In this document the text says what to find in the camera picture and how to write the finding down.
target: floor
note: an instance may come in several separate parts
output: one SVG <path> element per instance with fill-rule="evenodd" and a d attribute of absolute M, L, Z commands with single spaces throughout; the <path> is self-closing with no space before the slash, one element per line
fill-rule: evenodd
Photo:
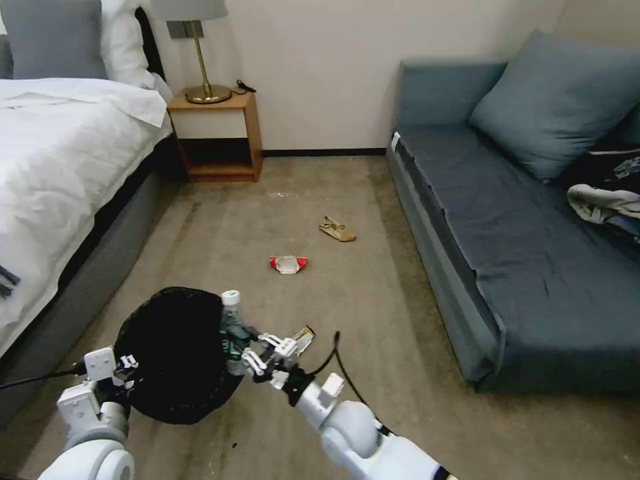
<path fill-rule="evenodd" d="M 320 232 L 324 215 L 358 240 Z M 287 254 L 308 256 L 306 270 L 268 267 Z M 69 361 L 112 343 L 122 320 L 168 285 L 240 289 L 262 331 L 308 323 L 318 333 L 308 368 L 341 330 L 347 370 L 379 418 L 461 480 L 640 478 L 636 400 L 495 397 L 464 384 L 384 158 L 270 159 L 256 185 L 167 190 L 140 260 Z M 34 478 L 59 454 L 54 405 L 65 382 L 44 385 L 2 434 L 0 471 Z M 248 381 L 196 426 L 134 412 L 127 448 L 138 480 L 347 478 L 284 394 Z"/>

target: table lamp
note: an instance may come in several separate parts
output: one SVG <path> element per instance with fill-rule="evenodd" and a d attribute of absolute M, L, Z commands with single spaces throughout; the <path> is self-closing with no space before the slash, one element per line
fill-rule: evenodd
<path fill-rule="evenodd" d="M 228 12 L 225 0 L 153 0 L 152 6 L 156 18 L 184 21 L 190 25 L 195 40 L 195 50 L 198 53 L 200 70 L 202 70 L 202 86 L 185 90 L 187 101 L 191 103 L 218 103 L 230 98 L 230 89 L 209 83 L 195 24 L 198 20 L 216 20 L 226 17 Z"/>

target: wooden nightstand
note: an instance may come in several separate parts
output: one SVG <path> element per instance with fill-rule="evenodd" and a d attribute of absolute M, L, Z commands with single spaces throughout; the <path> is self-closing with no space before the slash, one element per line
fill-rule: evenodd
<path fill-rule="evenodd" d="M 189 103 L 181 93 L 168 110 L 190 181 L 258 181 L 262 137 L 253 93 L 211 105 Z"/>

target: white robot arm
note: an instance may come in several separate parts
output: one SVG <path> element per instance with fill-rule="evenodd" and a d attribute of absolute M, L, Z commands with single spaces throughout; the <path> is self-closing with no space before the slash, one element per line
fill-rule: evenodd
<path fill-rule="evenodd" d="M 289 404 L 316 430 L 334 464 L 361 480 L 455 480 L 410 440 L 384 428 L 364 403 L 338 398 L 345 381 L 330 374 L 322 386 L 297 365 L 298 343 L 260 335 L 264 352 L 245 349 L 244 363 L 256 383 L 270 382 L 284 391 Z M 132 480 L 134 463 L 124 448 L 128 434 L 126 408 L 97 400 L 97 382 L 126 391 L 133 387 L 124 373 L 136 367 L 129 356 L 117 363 L 110 347 L 85 356 L 87 379 L 63 392 L 58 409 L 70 432 L 65 452 L 39 480 Z"/>

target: white bedsheet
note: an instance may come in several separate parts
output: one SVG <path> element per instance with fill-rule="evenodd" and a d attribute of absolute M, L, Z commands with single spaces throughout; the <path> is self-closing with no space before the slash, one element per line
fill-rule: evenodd
<path fill-rule="evenodd" d="M 0 81 L 0 355 L 50 302 L 94 214 L 170 133 L 154 90 L 96 79 Z"/>

